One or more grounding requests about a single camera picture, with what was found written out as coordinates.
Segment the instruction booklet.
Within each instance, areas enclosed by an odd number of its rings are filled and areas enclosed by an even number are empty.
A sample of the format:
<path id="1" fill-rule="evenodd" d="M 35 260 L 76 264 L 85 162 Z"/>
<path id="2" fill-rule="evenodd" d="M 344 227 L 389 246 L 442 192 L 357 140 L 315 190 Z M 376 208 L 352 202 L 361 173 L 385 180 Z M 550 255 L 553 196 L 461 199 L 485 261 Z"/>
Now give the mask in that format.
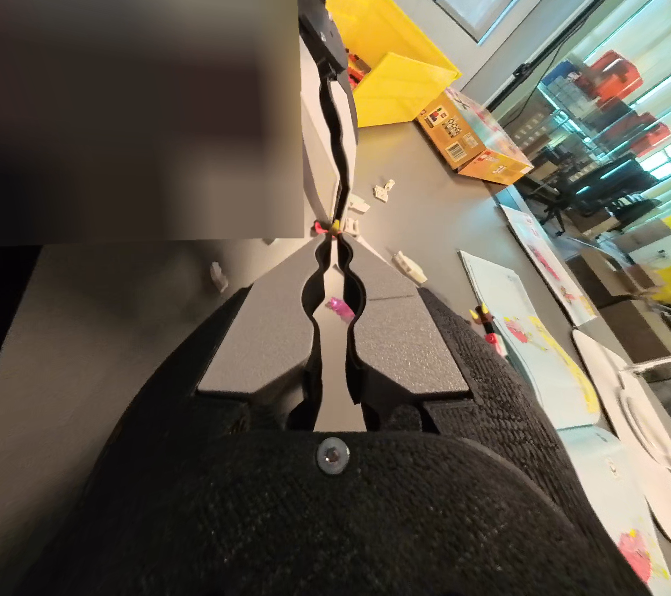
<path id="1" fill-rule="evenodd" d="M 505 205 L 500 205 L 500 209 L 513 236 L 574 327 L 583 326 L 596 319 L 598 313 L 590 299 L 555 254 L 536 219 Z"/>
<path id="2" fill-rule="evenodd" d="M 608 536 L 652 595 L 670 594 L 670 571 L 625 446 L 596 425 L 558 431 Z"/>
<path id="3" fill-rule="evenodd" d="M 463 250 L 458 255 L 478 301 L 491 313 L 514 367 L 553 427 L 564 430 L 599 424 L 597 392 L 541 322 L 519 276 Z"/>

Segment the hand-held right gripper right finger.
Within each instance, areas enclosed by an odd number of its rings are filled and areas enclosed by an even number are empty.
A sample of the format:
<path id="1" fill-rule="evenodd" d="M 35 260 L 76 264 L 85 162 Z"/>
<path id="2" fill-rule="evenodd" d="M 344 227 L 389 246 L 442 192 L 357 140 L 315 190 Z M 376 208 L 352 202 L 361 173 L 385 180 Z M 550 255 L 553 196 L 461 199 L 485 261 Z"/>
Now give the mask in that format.
<path id="1" fill-rule="evenodd" d="M 469 386 L 414 282 L 353 237 L 338 240 L 355 313 L 346 370 L 353 398 L 459 398 Z"/>

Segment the orange toy set box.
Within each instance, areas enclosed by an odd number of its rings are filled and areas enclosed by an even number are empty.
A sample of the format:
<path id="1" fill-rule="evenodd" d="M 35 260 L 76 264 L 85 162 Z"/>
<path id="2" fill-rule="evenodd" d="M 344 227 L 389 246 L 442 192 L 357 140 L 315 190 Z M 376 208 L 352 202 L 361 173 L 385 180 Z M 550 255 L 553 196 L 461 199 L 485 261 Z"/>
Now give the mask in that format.
<path id="1" fill-rule="evenodd" d="M 453 88 L 427 104 L 415 121 L 462 176 L 510 186 L 534 169 L 492 114 Z"/>

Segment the white round plate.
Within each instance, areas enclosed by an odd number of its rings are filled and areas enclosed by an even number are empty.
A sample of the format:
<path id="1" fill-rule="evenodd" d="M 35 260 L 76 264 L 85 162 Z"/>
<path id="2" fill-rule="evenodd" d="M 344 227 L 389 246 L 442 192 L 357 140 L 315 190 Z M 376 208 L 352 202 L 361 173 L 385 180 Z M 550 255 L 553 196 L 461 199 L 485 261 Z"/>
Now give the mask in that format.
<path id="1" fill-rule="evenodd" d="M 647 384 L 612 350 L 574 329 L 572 340 L 658 527 L 670 539 L 670 432 Z"/>

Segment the dark toy figure yellow studs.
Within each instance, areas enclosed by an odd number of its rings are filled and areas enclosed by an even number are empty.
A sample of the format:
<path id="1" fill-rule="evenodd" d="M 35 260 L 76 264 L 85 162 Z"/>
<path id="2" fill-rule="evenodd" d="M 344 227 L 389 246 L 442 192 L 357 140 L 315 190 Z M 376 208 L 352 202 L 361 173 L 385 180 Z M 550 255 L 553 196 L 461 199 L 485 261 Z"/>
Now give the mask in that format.
<path id="1" fill-rule="evenodd" d="M 472 321 L 484 329 L 484 339 L 494 348 L 499 347 L 500 340 L 493 326 L 492 313 L 485 303 L 469 309 Z"/>

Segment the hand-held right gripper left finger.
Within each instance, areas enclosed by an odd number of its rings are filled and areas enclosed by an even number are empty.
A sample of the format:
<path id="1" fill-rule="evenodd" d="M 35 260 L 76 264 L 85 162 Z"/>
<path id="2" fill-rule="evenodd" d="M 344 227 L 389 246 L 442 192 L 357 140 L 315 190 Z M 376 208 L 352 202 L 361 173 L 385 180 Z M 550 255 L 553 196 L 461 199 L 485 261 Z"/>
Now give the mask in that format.
<path id="1" fill-rule="evenodd" d="M 313 351 L 315 307 L 305 307 L 312 277 L 323 292 L 321 251 L 311 239 L 251 286 L 197 386 L 206 395 L 247 400 L 274 409 L 301 404 L 305 366 Z"/>

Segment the shelf with red boxes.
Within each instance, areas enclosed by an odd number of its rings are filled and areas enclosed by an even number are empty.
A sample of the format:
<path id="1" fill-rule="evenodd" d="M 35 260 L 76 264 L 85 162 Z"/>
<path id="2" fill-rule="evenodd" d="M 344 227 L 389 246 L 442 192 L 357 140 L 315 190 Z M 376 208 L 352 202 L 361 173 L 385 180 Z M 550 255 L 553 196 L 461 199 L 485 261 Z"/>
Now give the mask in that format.
<path id="1" fill-rule="evenodd" d="M 581 162 L 643 161 L 670 145 L 670 64 L 644 66 L 613 49 L 570 55 L 537 86 L 548 146 Z"/>

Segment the cardboard box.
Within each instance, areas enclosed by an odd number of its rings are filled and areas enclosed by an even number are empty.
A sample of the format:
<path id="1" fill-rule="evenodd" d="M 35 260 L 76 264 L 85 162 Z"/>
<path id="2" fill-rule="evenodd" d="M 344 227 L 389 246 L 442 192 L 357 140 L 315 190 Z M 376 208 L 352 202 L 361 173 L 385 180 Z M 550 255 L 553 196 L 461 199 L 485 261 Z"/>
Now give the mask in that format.
<path id="1" fill-rule="evenodd" d="M 662 220 L 599 239 L 567 234 L 555 240 L 569 270 L 594 306 L 627 299 L 670 306 L 670 227 Z"/>

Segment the black office chair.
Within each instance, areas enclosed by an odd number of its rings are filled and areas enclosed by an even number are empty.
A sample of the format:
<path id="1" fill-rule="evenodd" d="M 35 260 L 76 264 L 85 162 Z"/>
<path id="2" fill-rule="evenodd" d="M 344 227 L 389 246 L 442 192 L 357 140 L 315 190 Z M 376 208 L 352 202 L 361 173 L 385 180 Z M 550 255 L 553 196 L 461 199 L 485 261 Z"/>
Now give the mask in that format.
<path id="1" fill-rule="evenodd" d="M 623 157 L 601 165 L 575 181 L 560 173 L 553 184 L 523 191 L 523 198 L 543 206 L 544 216 L 540 224 L 544 226 L 555 220 L 559 227 L 556 237 L 560 237 L 566 233 L 564 214 L 568 210 L 587 218 L 621 198 L 639 196 L 657 183 L 658 179 L 644 170 L 635 158 Z"/>

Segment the yellow plastic bin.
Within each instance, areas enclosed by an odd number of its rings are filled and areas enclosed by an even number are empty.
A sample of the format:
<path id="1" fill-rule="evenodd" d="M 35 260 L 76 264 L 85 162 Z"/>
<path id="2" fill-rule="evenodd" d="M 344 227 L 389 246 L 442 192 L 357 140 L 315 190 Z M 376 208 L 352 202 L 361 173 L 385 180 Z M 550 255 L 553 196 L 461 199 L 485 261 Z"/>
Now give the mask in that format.
<path id="1" fill-rule="evenodd" d="M 326 0 L 349 54 L 370 70 L 353 91 L 358 127 L 411 122 L 462 75 L 393 0 Z"/>

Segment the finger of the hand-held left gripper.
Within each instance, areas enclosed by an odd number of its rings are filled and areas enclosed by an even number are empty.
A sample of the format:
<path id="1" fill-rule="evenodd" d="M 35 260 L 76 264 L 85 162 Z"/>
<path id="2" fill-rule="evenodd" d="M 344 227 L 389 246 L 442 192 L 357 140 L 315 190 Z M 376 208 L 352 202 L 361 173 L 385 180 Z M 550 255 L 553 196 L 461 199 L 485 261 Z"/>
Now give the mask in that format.
<path id="1" fill-rule="evenodd" d="M 325 122 L 325 156 L 334 172 L 334 195 L 327 197 L 325 213 L 330 223 L 343 220 L 354 189 L 358 151 L 358 122 L 354 97 L 340 78 L 325 76 L 320 82 L 319 104 Z"/>
<path id="2" fill-rule="evenodd" d="M 326 220 L 333 220 L 340 190 L 340 174 L 331 150 L 331 131 L 323 114 L 318 82 L 303 87 L 303 144 L 314 190 Z"/>

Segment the heap of toy bricks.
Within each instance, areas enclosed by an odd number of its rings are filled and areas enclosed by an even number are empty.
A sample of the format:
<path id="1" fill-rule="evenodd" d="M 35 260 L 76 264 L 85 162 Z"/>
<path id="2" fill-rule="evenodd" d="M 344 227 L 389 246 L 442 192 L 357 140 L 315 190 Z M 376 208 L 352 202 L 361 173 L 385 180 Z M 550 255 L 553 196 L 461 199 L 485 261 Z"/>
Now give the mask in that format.
<path id="1" fill-rule="evenodd" d="M 354 91 L 365 79 L 365 77 L 371 72 L 371 68 L 368 64 L 356 54 L 347 51 L 347 76 L 349 81 L 349 87 Z"/>

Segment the black tripod stand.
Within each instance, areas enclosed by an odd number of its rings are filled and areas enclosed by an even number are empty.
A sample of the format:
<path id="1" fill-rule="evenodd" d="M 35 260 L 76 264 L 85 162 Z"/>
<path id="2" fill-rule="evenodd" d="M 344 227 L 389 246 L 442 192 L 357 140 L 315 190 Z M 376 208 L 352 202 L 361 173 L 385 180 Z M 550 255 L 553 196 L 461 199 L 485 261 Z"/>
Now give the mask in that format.
<path id="1" fill-rule="evenodd" d="M 528 79 L 532 72 L 550 56 L 556 57 L 570 38 L 582 29 L 591 16 L 608 0 L 590 0 L 583 9 L 563 28 L 559 35 L 552 38 L 531 61 L 520 64 L 511 74 L 510 80 L 489 101 L 486 109 L 496 110 L 520 85 Z"/>

